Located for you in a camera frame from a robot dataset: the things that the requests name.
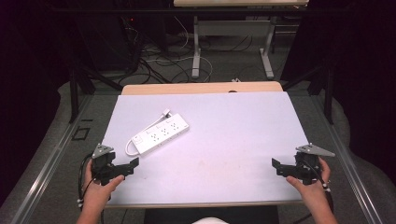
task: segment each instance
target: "person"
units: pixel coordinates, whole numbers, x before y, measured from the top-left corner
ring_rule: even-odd
[[[319,162],[322,167],[322,179],[328,183],[331,172],[330,167],[322,158],[319,158]],[[88,162],[87,167],[92,167],[92,160]],[[107,185],[100,186],[95,182],[91,182],[91,169],[86,169],[83,186],[83,188],[86,190],[84,195],[84,205],[82,207],[77,224],[97,223],[111,192],[114,191],[123,180],[124,176],[119,175],[111,180]],[[306,186],[293,176],[286,177],[286,180],[300,192],[305,206],[312,214],[312,217],[316,223],[337,223],[337,220],[333,215],[327,201],[322,184],[319,181]]]

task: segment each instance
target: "power outlet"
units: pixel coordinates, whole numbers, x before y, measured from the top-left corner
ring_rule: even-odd
[[[190,128],[189,124],[179,115],[174,116],[138,133],[132,142],[140,154],[159,147]]]

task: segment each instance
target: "white tabletop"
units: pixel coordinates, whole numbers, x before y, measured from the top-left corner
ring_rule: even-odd
[[[108,207],[301,201],[271,165],[272,158],[294,164],[295,148],[308,143],[286,92],[121,95],[102,143],[115,148],[114,164],[132,160],[125,144],[165,108],[190,129],[141,156]]]
[[[175,0],[176,7],[303,6],[308,0]]]

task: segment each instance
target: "black mechanical device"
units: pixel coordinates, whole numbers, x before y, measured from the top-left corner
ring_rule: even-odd
[[[132,175],[134,168],[139,165],[139,158],[135,158],[128,164],[114,165],[112,162],[116,158],[116,153],[111,152],[113,147],[98,144],[92,154],[92,177],[100,180],[104,186],[110,179],[118,175]]]
[[[312,180],[321,176],[321,168],[318,156],[334,157],[335,154],[312,144],[297,147],[295,160],[296,165],[284,165],[272,158],[272,165],[276,168],[276,174],[284,177],[291,175],[303,180],[304,185],[312,184]]]

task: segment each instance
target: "table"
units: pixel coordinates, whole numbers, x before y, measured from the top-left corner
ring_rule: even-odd
[[[290,98],[279,83],[127,86],[102,143],[115,148],[114,164],[132,159],[124,152],[126,142],[166,107],[179,113],[190,129],[141,156],[134,174],[112,193],[107,207],[301,202],[300,194],[271,165],[271,158],[294,164],[295,148],[307,144]]]
[[[304,6],[308,0],[175,0],[176,7],[281,7]],[[258,35],[266,36],[265,47],[260,49],[265,75],[274,78],[268,58],[272,37],[276,26],[276,17],[269,21],[198,21],[194,16],[194,59],[191,76],[198,78],[201,49],[199,35]]]

